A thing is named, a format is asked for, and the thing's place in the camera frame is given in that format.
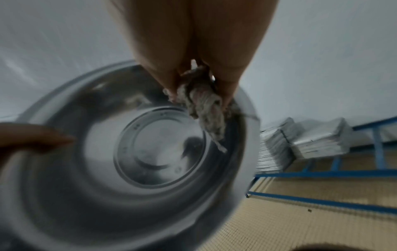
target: metal basin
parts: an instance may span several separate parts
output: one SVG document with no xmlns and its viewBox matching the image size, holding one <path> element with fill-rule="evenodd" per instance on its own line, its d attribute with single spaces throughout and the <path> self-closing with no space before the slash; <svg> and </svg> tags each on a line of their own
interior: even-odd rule
<svg viewBox="0 0 397 251">
<path fill-rule="evenodd" d="M 255 114 L 242 90 L 236 102 Z M 195 249 L 244 197 L 258 157 L 258 120 L 230 120 L 224 154 L 135 62 L 63 85 L 19 122 L 78 138 L 19 152 L 2 174 L 10 231 L 42 250 Z"/>
</svg>

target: beige floor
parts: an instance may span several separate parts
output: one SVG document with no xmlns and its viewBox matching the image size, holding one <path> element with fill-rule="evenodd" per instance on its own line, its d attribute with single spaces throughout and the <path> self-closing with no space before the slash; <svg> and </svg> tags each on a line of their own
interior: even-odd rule
<svg viewBox="0 0 397 251">
<path fill-rule="evenodd" d="M 386 156 L 397 167 L 396 152 Z M 316 163 L 329 169 L 332 160 Z M 372 155 L 343 158 L 342 169 L 373 169 Z M 289 171 L 302 169 L 295 163 Z M 397 178 L 259 180 L 251 191 L 397 207 Z M 373 212 L 289 203 L 252 196 L 200 251 L 288 251 L 303 244 L 330 243 L 374 251 L 397 250 L 397 217 Z"/>
</svg>

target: wall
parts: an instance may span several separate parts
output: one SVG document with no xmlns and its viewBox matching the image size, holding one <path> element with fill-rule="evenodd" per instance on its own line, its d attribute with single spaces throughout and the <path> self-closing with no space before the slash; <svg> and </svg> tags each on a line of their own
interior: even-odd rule
<svg viewBox="0 0 397 251">
<path fill-rule="evenodd" d="M 263 122 L 395 116 L 395 10 L 395 0 L 281 0 L 241 81 Z M 0 1 L 0 34 L 5 119 L 82 73 L 131 58 L 97 0 Z"/>
</svg>

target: blue metal frame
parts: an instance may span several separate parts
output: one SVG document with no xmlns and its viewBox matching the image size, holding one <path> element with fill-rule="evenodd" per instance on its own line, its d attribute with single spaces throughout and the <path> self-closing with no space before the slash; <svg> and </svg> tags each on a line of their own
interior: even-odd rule
<svg viewBox="0 0 397 251">
<path fill-rule="evenodd" d="M 331 165 L 330 171 L 323 172 L 312 172 L 312 169 L 315 166 L 316 160 L 310 159 L 306 167 L 300 172 L 281 172 L 281 173 L 264 173 L 264 174 L 256 174 L 253 179 L 251 187 L 258 181 L 259 178 L 262 177 L 283 177 L 283 178 L 294 178 L 294 177 L 305 177 L 305 178 L 370 178 L 370 177 L 396 177 L 397 169 L 388 169 L 387 163 L 384 155 L 384 148 L 397 148 L 397 141 L 383 143 L 380 136 L 380 126 L 384 126 L 387 124 L 397 123 L 397 117 L 389 118 L 386 120 L 380 120 L 368 124 L 359 125 L 353 127 L 354 131 L 361 131 L 372 129 L 373 132 L 373 145 L 367 146 L 359 146 L 353 147 L 350 149 L 351 153 L 365 152 L 365 151 L 374 151 L 375 152 L 375 170 L 355 170 L 355 171 L 341 171 L 340 166 L 342 163 L 342 159 L 340 156 L 334 157 L 334 160 Z M 350 208 L 356 210 L 369 210 L 375 211 L 379 213 L 390 213 L 397 215 L 397 208 L 389 208 L 383 206 L 376 205 L 364 205 L 357 203 L 345 203 L 345 202 L 337 202 L 337 201 L 328 201 L 328 200 L 318 200 L 311 198 L 303 198 L 303 197 L 295 197 L 295 196 L 286 196 L 279 194 L 266 194 L 266 193 L 258 193 L 248 191 L 246 197 L 248 198 L 248 194 L 263 196 L 268 198 L 275 199 L 283 199 L 290 201 L 299 201 L 304 203 L 313 203 L 325 206 L 335 206 L 342 208 Z"/>
</svg>

